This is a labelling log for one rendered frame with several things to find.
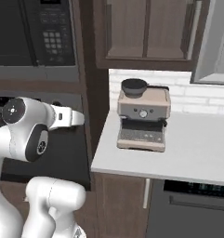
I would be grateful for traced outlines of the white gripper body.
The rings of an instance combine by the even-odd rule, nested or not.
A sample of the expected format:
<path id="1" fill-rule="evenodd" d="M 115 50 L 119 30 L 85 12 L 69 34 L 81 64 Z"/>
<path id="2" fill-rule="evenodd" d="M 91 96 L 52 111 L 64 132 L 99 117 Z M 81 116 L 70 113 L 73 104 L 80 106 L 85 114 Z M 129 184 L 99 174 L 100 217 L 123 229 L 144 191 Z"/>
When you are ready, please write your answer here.
<path id="1" fill-rule="evenodd" d="M 85 123 L 85 116 L 78 111 L 72 111 L 72 126 L 82 126 Z"/>

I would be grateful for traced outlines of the black built-in oven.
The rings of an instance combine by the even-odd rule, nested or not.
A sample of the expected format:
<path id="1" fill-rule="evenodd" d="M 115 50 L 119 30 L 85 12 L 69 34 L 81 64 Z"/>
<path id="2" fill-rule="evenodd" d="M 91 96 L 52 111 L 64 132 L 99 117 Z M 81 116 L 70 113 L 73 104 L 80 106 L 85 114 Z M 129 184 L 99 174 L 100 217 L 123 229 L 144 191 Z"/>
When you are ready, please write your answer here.
<path id="1" fill-rule="evenodd" d="M 2 107 L 15 97 L 37 99 L 83 111 L 82 99 L 78 94 L 3 91 L 0 93 L 0 122 Z M 77 126 L 51 131 L 46 152 L 32 164 L 5 159 L 1 180 L 27 183 L 33 177 L 47 176 L 74 181 L 89 191 L 89 173 L 85 127 Z"/>

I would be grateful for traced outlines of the black microwave oven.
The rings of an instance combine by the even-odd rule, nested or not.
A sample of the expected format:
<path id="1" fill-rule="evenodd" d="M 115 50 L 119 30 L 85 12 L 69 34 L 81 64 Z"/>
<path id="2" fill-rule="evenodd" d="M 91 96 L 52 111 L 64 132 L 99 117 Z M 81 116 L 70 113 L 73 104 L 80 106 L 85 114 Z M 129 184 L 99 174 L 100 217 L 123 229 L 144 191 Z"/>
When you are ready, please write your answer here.
<path id="1" fill-rule="evenodd" d="M 0 0 L 0 79 L 79 80 L 70 0 Z"/>

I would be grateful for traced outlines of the beige espresso coffee machine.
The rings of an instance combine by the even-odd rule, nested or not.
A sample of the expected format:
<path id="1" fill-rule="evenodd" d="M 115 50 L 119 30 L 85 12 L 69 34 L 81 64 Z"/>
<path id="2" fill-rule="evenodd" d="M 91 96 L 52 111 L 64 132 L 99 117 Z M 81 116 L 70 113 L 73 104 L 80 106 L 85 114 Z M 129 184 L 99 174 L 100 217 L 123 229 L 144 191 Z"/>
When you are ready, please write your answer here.
<path id="1" fill-rule="evenodd" d="M 117 147 L 164 152 L 170 112 L 168 86 L 151 86 L 139 78 L 123 80 L 117 103 L 120 117 Z"/>

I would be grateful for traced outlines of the brown base cupboard door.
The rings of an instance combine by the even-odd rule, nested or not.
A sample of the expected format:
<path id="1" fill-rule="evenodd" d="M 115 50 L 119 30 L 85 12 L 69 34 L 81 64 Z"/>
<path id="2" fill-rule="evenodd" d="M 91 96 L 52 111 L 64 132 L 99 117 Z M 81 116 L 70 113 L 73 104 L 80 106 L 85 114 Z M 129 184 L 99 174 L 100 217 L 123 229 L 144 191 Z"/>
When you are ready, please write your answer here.
<path id="1" fill-rule="evenodd" d="M 152 180 L 143 209 L 145 178 L 96 173 L 99 238 L 145 238 Z"/>

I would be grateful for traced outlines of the grey dishwasher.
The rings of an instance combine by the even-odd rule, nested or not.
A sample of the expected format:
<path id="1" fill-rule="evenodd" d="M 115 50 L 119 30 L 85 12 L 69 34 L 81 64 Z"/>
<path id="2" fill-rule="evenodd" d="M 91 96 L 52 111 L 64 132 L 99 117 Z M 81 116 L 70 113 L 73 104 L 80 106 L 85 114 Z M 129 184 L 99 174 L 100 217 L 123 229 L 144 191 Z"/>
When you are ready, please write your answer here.
<path id="1" fill-rule="evenodd" d="M 224 186 L 156 179 L 146 238 L 224 238 L 224 211 L 169 204 L 169 196 L 224 204 Z"/>

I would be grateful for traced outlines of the grey range hood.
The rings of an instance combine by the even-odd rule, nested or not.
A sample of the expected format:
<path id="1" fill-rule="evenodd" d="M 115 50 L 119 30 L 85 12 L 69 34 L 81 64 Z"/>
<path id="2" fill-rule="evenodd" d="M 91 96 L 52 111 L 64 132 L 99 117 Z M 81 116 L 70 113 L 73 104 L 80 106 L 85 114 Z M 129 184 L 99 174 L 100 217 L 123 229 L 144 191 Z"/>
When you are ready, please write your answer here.
<path id="1" fill-rule="evenodd" d="M 224 85 L 224 0 L 210 0 L 201 49 L 191 82 Z"/>

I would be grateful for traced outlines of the brown wall cupboard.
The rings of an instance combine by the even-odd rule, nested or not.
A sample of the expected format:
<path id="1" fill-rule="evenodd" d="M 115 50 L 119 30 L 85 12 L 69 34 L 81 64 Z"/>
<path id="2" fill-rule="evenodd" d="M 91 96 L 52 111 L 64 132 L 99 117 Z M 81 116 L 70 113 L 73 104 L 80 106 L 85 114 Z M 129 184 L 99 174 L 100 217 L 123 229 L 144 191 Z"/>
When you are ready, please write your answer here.
<path id="1" fill-rule="evenodd" d="M 191 71 L 210 0 L 202 8 L 187 60 L 195 0 L 93 0 L 96 63 L 105 69 Z"/>

